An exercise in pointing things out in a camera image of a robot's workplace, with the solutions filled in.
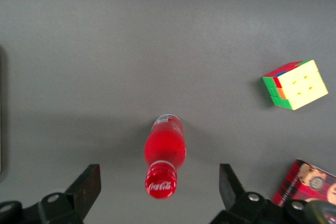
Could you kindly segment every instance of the red bottle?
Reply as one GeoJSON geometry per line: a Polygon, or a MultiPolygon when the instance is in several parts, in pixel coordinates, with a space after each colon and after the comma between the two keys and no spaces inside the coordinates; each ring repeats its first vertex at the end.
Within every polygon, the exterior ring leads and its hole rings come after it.
{"type": "Polygon", "coordinates": [[[146,190],[154,198],[164,199],[176,190],[177,173],[186,155],[183,126],[177,116],[159,116],[148,137],[144,156],[149,166],[146,190]]]}

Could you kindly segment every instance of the cube sticker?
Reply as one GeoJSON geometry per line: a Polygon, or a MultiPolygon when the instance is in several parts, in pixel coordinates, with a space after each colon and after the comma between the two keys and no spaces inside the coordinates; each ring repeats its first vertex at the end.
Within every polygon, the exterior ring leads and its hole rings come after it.
{"type": "Polygon", "coordinates": [[[263,76],[274,105],[296,110],[328,94],[314,60],[295,61],[263,76]]]}

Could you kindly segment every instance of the packaging box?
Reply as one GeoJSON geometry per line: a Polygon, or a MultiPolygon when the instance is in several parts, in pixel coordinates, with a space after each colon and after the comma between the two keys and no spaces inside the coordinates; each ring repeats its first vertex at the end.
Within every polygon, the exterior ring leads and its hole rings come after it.
{"type": "Polygon", "coordinates": [[[318,199],[336,205],[336,177],[297,159],[272,202],[282,207],[287,199],[318,199]]]}

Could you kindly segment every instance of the gray surface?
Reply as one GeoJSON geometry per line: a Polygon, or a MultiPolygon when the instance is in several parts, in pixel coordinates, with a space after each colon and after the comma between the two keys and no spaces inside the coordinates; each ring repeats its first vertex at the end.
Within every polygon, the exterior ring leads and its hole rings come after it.
{"type": "Polygon", "coordinates": [[[219,163],[271,198],[297,157],[335,166],[336,0],[0,0],[0,199],[25,207],[100,163],[86,223],[209,223],[219,163]],[[315,59],[329,94],[272,106],[260,77],[315,59]],[[157,116],[185,126],[166,201],[144,190],[157,116]]]}

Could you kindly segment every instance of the red bottle cap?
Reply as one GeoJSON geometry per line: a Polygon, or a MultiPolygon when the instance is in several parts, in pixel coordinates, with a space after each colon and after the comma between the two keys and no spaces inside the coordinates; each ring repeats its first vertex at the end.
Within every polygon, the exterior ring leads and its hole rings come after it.
{"type": "Polygon", "coordinates": [[[176,169],[169,162],[157,161],[149,167],[145,186],[147,193],[152,197],[169,198],[176,190],[176,183],[176,169]]]}

